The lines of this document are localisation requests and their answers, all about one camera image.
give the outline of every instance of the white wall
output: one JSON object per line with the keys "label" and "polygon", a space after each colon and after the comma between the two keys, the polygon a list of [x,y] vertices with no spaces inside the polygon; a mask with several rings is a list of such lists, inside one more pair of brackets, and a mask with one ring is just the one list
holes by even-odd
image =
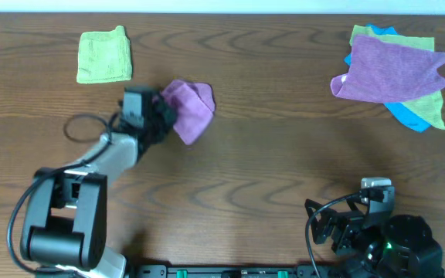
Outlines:
{"label": "white wall", "polygon": [[0,12],[374,13],[445,15],[445,0],[0,0]]}

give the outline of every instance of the blue cloth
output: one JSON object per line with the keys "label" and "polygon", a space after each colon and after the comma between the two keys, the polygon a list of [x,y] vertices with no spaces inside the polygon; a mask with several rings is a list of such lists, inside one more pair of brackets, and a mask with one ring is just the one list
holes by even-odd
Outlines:
{"label": "blue cloth", "polygon": [[421,117],[418,117],[410,109],[406,108],[401,103],[384,103],[384,105],[391,111],[392,115],[405,127],[411,128],[416,132],[424,132],[430,127]]}
{"label": "blue cloth", "polygon": [[[388,28],[379,28],[373,24],[367,24],[367,26],[371,27],[374,33],[377,35],[399,35],[392,26]],[[352,64],[351,54],[346,56],[345,63],[347,63],[348,66]],[[384,105],[387,109],[389,109],[389,111],[391,111],[394,118],[396,118],[405,127],[408,127],[416,132],[424,132],[430,127],[429,123],[427,123],[421,117],[418,117],[402,103],[384,103]]]}

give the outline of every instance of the microfiber cloth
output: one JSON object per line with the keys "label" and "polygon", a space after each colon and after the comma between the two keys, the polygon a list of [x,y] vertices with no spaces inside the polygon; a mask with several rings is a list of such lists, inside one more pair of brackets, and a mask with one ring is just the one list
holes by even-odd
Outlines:
{"label": "microfiber cloth", "polygon": [[437,73],[443,64],[445,53],[358,35],[349,72],[333,78],[331,90],[337,97],[373,103],[414,100],[445,87]]}
{"label": "microfiber cloth", "polygon": [[[367,35],[372,34],[372,32],[369,31],[368,27],[372,29],[372,31],[376,35],[398,35],[398,33],[395,31],[394,27],[388,27],[388,28],[379,28],[373,24],[368,24],[366,28],[361,26],[355,26],[356,31],[353,32],[352,36],[355,36],[355,34],[364,33]],[[435,42],[433,41],[433,38],[417,38],[417,37],[405,37],[405,36],[399,36],[401,40],[398,41],[401,42],[404,46],[411,46],[414,48],[420,48],[425,50],[435,50]],[[384,41],[385,36],[377,36],[378,39],[381,41]],[[345,62],[350,65],[351,64],[351,54],[348,55],[345,58]],[[442,106],[443,106],[443,98],[442,93],[440,91],[431,93],[427,96],[420,97],[419,99],[415,100],[409,100],[403,102],[403,107],[397,105],[396,109],[393,109],[394,103],[391,103],[390,107],[388,107],[387,104],[386,107],[393,113],[394,117],[398,119],[402,124],[406,125],[409,128],[412,127],[424,127],[426,126],[425,123],[429,123],[430,125],[434,126],[435,128],[439,128],[442,130],[445,130],[445,125],[442,120]],[[403,111],[405,109],[409,109],[410,112],[414,113],[416,116],[420,117],[419,124],[413,124],[416,121],[415,117],[407,117],[406,123],[403,120],[406,115],[411,115],[411,113]]]}
{"label": "microfiber cloth", "polygon": [[[392,26],[388,27],[388,28],[379,28],[373,24],[367,24],[367,27],[365,27],[364,29],[363,29],[363,27],[358,26],[358,25],[355,25],[355,27],[353,27],[352,37],[359,34],[360,33],[359,30],[362,31],[362,34],[370,36],[370,34],[372,34],[372,32],[369,31],[368,27],[370,27],[372,29],[373,34],[379,35],[377,38],[382,40],[383,42],[385,42],[385,41],[382,39],[381,35],[398,35],[398,33],[395,31],[394,27],[392,27]],[[351,54],[346,56],[345,63],[347,63],[348,66],[352,64],[352,55]]]}
{"label": "microfiber cloth", "polygon": [[216,103],[212,87],[206,83],[173,80],[161,95],[178,113],[173,129],[185,144],[193,144],[214,117]]}
{"label": "microfiber cloth", "polygon": [[130,41],[123,26],[110,32],[85,32],[78,45],[78,74],[83,84],[131,80]]}
{"label": "microfiber cloth", "polygon": [[421,117],[418,117],[410,109],[406,108],[401,103],[384,103],[387,109],[391,111],[392,115],[405,127],[408,127],[417,132],[424,132],[430,127]]}

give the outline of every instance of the green connector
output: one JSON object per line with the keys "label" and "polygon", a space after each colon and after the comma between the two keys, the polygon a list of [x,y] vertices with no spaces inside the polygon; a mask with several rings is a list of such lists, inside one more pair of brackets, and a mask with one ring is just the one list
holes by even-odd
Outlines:
{"label": "green connector", "polygon": [[178,270],[176,272],[176,278],[187,278],[189,276],[189,272],[186,270]]}
{"label": "green connector", "polygon": [[287,278],[287,271],[278,271],[277,278]]}

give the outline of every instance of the green cloth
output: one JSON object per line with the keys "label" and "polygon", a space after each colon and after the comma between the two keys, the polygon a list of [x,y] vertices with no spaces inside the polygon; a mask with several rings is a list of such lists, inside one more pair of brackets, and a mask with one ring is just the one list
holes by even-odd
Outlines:
{"label": "green cloth", "polygon": [[372,27],[363,27],[355,25],[353,27],[352,37],[349,39],[349,45],[353,46],[353,39],[356,35],[367,35],[380,39],[383,42],[395,43],[402,46],[409,46],[417,49],[435,50],[434,38],[419,38],[419,37],[406,37],[399,35],[376,35],[372,30]]}
{"label": "green cloth", "polygon": [[123,26],[110,32],[85,32],[78,45],[78,74],[82,84],[131,80],[130,41]]}
{"label": "green cloth", "polygon": [[[353,44],[353,39],[356,35],[367,35],[380,39],[383,42],[395,43],[402,46],[413,47],[417,49],[435,50],[434,38],[421,38],[421,37],[407,37],[398,35],[376,35],[371,27],[363,27],[355,25],[353,27],[352,37],[349,40],[349,44]],[[410,100],[402,102],[402,104],[410,109],[418,117],[424,119],[427,123],[431,124],[435,128],[445,130],[444,121],[442,120],[442,106],[443,99],[442,93],[437,91],[430,95],[420,97],[416,100]]]}

